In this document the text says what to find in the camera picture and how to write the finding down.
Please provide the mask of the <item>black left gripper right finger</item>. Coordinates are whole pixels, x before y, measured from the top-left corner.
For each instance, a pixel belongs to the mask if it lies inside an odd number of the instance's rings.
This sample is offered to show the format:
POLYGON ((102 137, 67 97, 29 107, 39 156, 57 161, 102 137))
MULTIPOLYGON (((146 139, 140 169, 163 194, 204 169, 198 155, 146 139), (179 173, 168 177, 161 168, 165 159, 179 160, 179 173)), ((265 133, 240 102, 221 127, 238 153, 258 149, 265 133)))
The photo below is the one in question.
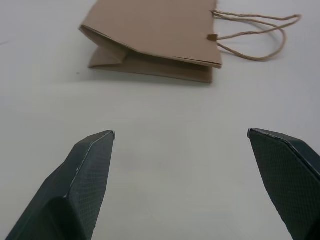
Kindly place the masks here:
POLYGON ((282 133, 247 132, 264 187, 294 240, 320 238, 320 156, 282 133))

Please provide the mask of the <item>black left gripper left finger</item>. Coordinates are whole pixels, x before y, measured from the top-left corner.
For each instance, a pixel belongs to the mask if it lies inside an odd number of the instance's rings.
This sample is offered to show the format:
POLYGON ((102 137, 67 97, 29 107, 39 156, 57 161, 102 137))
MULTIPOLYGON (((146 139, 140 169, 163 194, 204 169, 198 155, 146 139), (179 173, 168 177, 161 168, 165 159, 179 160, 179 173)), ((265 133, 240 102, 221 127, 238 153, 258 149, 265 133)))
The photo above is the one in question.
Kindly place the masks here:
POLYGON ((90 240, 104 201, 114 130, 87 136, 42 183, 8 240, 90 240))

